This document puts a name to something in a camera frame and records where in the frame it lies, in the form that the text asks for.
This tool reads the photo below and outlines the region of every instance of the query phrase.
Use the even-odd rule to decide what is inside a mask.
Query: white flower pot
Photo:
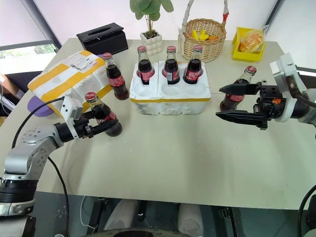
[[[145,46],[147,49],[148,56],[162,52],[162,37],[161,37],[161,35],[157,32],[158,36],[153,37],[151,39],[148,39],[144,36],[144,33],[145,32],[140,34],[140,38],[142,39],[143,46]]]

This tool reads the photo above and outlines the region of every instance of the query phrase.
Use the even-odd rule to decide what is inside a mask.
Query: purple object
[[[28,102],[28,110],[30,112],[32,112],[34,109],[36,109],[38,106],[44,104],[42,100],[40,100],[38,97],[33,96],[30,101]],[[44,107],[40,108],[39,110],[37,110],[34,115],[36,115],[37,117],[45,117],[45,116],[49,116],[51,114],[53,114],[54,111],[48,107],[47,105],[45,105]]]

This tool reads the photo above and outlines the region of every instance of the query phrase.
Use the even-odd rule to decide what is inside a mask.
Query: green leaf
[[[159,20],[159,18],[160,18],[160,13],[157,12],[157,13],[155,13],[155,14],[151,14],[151,15],[149,15],[149,17],[150,17],[151,20],[157,21],[157,20]]]
[[[129,7],[132,12],[141,12],[146,9],[152,0],[129,0]]]
[[[149,6],[145,9],[142,10],[144,15],[151,15],[159,12],[160,10],[160,0],[152,0],[149,4]]]
[[[173,11],[173,5],[171,0],[160,0],[161,5],[165,9],[166,12],[172,12]]]
[[[144,16],[144,14],[143,14],[142,12],[136,12],[136,13],[135,13],[135,17],[136,17],[137,20],[142,19],[143,16]]]

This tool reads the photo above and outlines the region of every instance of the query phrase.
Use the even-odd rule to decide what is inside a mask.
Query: white table
[[[140,40],[129,40],[129,50],[114,55],[128,87],[139,44]],[[163,44],[166,48],[177,45],[177,41]],[[81,49],[77,39],[69,39],[48,67]],[[304,194],[316,182],[315,128],[293,119],[286,123],[271,121],[268,130],[261,131],[216,117],[224,97],[218,89],[235,81],[249,65],[233,61],[231,49],[231,42],[225,42],[220,57],[206,64],[212,98],[200,115],[144,116],[129,100],[117,100],[113,92],[103,98],[118,116],[123,132],[115,138],[99,134],[71,141],[51,154],[69,193],[298,209]],[[276,42],[267,42],[262,61],[252,63],[258,70],[253,82],[266,79],[275,84],[269,63],[282,54]],[[162,52],[151,61],[165,57]],[[185,60],[178,55],[178,61]],[[29,113],[26,105],[32,96],[28,91],[0,128],[0,169],[18,126]],[[247,96],[239,108],[251,111],[256,98]],[[33,117],[24,130],[56,122],[63,120],[57,115]],[[50,163],[44,168],[38,191],[63,193]]]

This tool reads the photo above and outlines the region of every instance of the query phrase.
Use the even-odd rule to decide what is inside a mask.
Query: styrofoam box
[[[163,76],[164,61],[153,63],[155,74],[149,85],[143,85],[137,76],[138,64],[135,64],[130,87],[130,99],[137,111],[144,115],[196,115],[203,111],[211,98],[205,64],[203,74],[197,84],[184,82],[183,75],[187,64],[178,64],[180,81],[170,85]]]

